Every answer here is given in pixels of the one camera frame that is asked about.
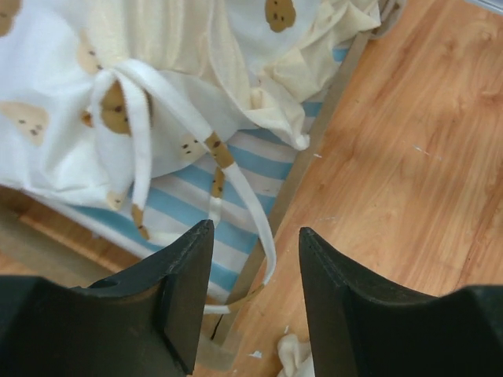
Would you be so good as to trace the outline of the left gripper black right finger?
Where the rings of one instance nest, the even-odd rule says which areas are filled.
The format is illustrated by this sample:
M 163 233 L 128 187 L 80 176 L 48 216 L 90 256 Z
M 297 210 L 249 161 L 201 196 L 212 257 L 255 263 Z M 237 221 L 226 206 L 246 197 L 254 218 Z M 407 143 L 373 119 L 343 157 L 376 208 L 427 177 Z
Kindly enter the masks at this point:
M 307 227 L 299 232 L 299 264 L 316 375 L 501 375 L 501 286 L 426 295 Z

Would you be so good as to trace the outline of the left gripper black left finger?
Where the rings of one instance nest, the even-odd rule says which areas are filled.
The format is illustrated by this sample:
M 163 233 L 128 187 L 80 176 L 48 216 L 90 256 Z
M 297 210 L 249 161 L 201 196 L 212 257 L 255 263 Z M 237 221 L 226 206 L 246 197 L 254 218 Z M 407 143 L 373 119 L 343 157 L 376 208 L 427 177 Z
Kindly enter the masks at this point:
M 1 278 L 4 376 L 187 376 L 207 297 L 214 225 L 89 287 Z

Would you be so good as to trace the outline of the wooden pet bed frame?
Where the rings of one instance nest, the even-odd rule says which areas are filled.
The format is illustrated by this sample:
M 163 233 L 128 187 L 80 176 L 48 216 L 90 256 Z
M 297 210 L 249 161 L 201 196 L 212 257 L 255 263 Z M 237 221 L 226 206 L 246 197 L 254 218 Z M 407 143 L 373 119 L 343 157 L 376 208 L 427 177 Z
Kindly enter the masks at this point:
M 296 154 L 293 167 L 281 186 L 269 216 L 273 232 L 276 232 L 283 222 L 370 36 L 368 31 L 357 34 L 333 83 L 329 86 L 321 104 L 321 113 L 315 117 L 310 128 L 310 147 Z M 11 258 L 44 277 L 53 278 L 67 286 L 89 285 L 112 272 L 97 258 L 84 255 L 23 222 L 20 212 L 7 206 L 1 207 L 1 257 Z M 235 314 L 230 314 L 204 318 L 197 363 L 213 371 L 227 372 L 231 369 L 240 345 L 240 335 L 233 330 L 236 317 Z

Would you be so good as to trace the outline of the large bear print cushion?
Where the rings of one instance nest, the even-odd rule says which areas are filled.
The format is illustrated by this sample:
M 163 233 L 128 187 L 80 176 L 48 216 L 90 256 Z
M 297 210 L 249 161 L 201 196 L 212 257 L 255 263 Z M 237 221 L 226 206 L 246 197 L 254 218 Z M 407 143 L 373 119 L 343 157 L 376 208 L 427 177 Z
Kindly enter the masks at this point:
M 332 51 L 391 22 L 378 1 L 4 1 L 1 183 L 78 206 L 130 208 L 152 180 L 229 139 L 270 131 L 309 147 L 303 102 Z

